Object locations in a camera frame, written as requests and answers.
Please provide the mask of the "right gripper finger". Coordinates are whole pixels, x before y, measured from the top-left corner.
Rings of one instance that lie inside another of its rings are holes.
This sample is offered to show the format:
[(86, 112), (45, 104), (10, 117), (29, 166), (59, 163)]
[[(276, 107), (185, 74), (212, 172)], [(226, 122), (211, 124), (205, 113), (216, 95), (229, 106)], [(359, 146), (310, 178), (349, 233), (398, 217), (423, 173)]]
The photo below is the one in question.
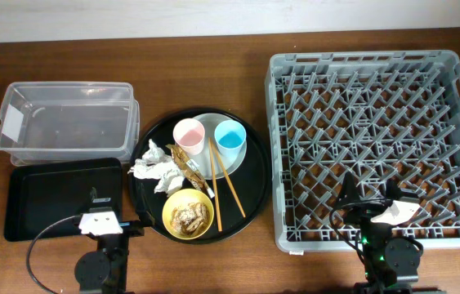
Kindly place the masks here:
[(394, 180), (388, 180), (386, 182), (384, 196), (387, 199), (399, 201), (403, 197), (403, 192)]
[(353, 174), (348, 171), (343, 178), (342, 187), (337, 196), (338, 204), (352, 204), (360, 200), (360, 194), (355, 185)]

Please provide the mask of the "yellow bowl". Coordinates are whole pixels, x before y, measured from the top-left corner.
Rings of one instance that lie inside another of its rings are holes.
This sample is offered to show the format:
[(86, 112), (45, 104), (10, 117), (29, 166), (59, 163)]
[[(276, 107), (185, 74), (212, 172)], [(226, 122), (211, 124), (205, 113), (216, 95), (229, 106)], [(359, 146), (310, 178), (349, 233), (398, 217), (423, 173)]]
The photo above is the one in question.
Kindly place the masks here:
[[(171, 219), (172, 219), (172, 210), (176, 207), (187, 205), (188, 203), (203, 203), (209, 211), (209, 221), (208, 225), (199, 232), (198, 235), (187, 236), (184, 234), (177, 233), (171, 226)], [(196, 189), (182, 189), (175, 192), (172, 196), (170, 196), (167, 201), (164, 203), (163, 210), (162, 210), (162, 219), (165, 229), (168, 233), (170, 233), (173, 237), (178, 238), (180, 240), (192, 240), (197, 239), (203, 234), (205, 234), (208, 229), (211, 227), (213, 223), (213, 219), (215, 216), (214, 206), (212, 204), (211, 199)]]

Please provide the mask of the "food scraps and rice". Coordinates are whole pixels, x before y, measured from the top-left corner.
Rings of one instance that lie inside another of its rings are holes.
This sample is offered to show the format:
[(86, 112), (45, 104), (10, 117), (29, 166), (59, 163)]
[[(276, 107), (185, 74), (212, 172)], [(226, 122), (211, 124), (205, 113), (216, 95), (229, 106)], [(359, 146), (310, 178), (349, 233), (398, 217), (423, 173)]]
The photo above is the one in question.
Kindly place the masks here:
[(188, 203), (172, 210), (172, 228), (187, 236), (198, 235), (209, 221), (208, 208), (203, 203)]

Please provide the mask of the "white napkin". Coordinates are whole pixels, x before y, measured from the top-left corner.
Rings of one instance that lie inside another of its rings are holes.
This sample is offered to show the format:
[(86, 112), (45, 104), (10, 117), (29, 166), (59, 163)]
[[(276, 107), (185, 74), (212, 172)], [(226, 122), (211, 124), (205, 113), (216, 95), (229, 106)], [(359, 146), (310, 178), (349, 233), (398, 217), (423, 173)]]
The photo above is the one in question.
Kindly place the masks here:
[(173, 158), (152, 140), (149, 140), (149, 149), (135, 160), (128, 173), (139, 180), (158, 180), (154, 192), (165, 193), (168, 197), (182, 189), (185, 180)]

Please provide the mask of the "brown snack wrapper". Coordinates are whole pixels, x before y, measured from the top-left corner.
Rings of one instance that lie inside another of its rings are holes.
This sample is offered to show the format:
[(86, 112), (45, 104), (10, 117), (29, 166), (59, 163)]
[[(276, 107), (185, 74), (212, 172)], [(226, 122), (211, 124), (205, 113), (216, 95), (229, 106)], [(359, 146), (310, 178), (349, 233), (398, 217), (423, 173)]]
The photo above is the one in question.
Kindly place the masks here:
[(180, 146), (168, 144), (166, 147), (171, 151), (174, 163), (180, 168), (184, 177), (193, 187), (199, 191), (207, 192), (210, 198), (214, 198), (215, 194), (200, 173), (197, 163), (193, 159), (190, 159), (188, 154)]

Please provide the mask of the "pink plastic cup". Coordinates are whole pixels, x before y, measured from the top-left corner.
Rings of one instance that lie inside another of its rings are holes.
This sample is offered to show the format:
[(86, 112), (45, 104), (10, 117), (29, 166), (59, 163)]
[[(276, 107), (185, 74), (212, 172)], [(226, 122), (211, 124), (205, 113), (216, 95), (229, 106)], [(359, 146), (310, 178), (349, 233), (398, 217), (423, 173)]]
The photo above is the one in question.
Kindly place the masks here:
[(205, 128), (194, 118), (185, 118), (173, 128), (173, 139), (187, 154), (200, 154), (204, 148)]

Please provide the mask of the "wooden chopstick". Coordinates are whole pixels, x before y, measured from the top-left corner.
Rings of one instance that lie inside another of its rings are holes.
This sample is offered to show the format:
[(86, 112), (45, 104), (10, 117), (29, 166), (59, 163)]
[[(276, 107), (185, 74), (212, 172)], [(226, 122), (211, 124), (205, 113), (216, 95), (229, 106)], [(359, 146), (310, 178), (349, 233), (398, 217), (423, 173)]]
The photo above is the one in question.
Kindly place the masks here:
[(216, 150), (215, 145), (212, 143), (211, 138), (208, 138), (208, 143), (209, 143), (209, 145), (210, 145), (211, 151), (214, 153), (215, 158), (217, 159), (217, 162), (218, 162), (219, 167), (220, 167), (221, 170), (223, 171), (223, 174), (224, 174), (224, 177), (225, 177), (225, 179), (226, 179), (226, 182), (227, 182), (227, 184), (228, 184), (228, 186), (229, 186), (229, 188), (230, 188), (231, 193), (232, 193), (233, 196), (234, 196), (234, 200), (235, 200), (235, 202), (236, 202), (236, 204), (237, 204), (237, 206), (238, 206), (238, 208), (239, 208), (239, 210), (240, 210), (242, 216), (243, 216), (243, 217), (246, 217), (246, 214), (245, 214), (245, 212), (244, 212), (243, 206), (242, 206), (242, 204), (241, 204), (241, 202), (240, 202), (240, 200), (239, 200), (239, 196), (238, 196), (237, 193), (236, 193), (236, 190), (235, 190), (235, 188), (234, 188), (234, 186), (233, 186), (233, 183), (232, 183), (232, 181), (231, 181), (231, 179), (230, 179), (230, 177), (229, 177), (229, 175), (228, 175), (228, 173), (227, 173), (227, 171), (226, 171), (226, 168), (224, 167), (224, 164), (223, 164), (223, 162), (222, 162), (221, 156), (219, 155), (218, 151)]
[(216, 169), (215, 169), (215, 158), (214, 158), (214, 150), (212, 145), (212, 140), (208, 137), (208, 148), (210, 154), (210, 165), (211, 165), (211, 172), (212, 172), (212, 185), (213, 185), (213, 192), (215, 198), (215, 212), (217, 215), (217, 229), (218, 232), (222, 231), (222, 222), (221, 222), (221, 211), (220, 211), (220, 204), (218, 198), (218, 190), (217, 190), (217, 177), (216, 177)]

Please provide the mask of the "blue plastic cup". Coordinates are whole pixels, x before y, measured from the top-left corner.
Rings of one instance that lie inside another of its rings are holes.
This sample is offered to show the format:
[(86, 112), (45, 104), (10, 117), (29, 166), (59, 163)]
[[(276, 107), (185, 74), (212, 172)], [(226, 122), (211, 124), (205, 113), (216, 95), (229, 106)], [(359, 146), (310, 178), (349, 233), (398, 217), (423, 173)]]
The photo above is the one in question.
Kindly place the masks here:
[(227, 158), (233, 158), (243, 148), (247, 133), (240, 122), (225, 120), (217, 125), (214, 137), (220, 153)]

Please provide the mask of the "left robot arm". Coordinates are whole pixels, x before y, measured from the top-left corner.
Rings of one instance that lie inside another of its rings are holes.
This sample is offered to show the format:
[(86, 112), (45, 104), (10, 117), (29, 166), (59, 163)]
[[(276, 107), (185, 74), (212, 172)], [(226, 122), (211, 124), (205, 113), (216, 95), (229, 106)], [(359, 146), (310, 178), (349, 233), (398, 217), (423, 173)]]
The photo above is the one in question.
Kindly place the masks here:
[(74, 268), (80, 293), (125, 293), (129, 240), (142, 237), (155, 219), (144, 211), (139, 220), (123, 221), (119, 197), (101, 197), (97, 189), (90, 191), (87, 210), (80, 216), (78, 228), (82, 235), (96, 241), (96, 250), (84, 254)]

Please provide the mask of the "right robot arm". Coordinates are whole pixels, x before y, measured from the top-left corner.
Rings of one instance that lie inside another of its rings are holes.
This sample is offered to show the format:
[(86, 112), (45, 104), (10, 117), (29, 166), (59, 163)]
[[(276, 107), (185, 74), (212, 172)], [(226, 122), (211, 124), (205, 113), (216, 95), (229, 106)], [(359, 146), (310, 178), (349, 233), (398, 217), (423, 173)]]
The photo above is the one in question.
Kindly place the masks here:
[(399, 188), (394, 180), (386, 182), (380, 198), (361, 198), (355, 178), (346, 172), (337, 201), (328, 218), (339, 238), (343, 235), (333, 222), (337, 211), (344, 211), (343, 223), (358, 229), (352, 247), (364, 265), (364, 283), (356, 283), (353, 293), (414, 293), (423, 245), (410, 237), (397, 237), (392, 230), (410, 221), (420, 208), (419, 197)]

